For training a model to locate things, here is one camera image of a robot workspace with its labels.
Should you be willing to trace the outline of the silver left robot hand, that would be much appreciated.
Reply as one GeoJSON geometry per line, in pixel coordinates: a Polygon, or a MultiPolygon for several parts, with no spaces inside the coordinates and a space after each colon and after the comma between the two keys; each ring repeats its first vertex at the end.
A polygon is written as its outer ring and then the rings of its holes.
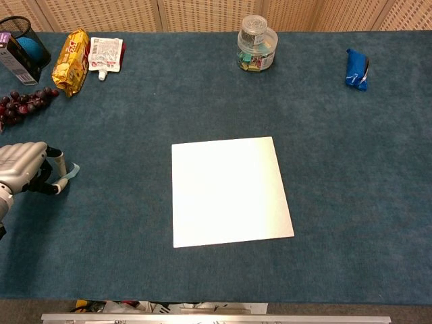
{"type": "Polygon", "coordinates": [[[1,188],[11,194],[25,191],[47,195],[59,194],[67,186],[67,169],[64,153],[46,142],[26,142],[1,147],[1,188]],[[56,163],[60,179],[48,183],[53,168],[47,161],[56,163]]]}

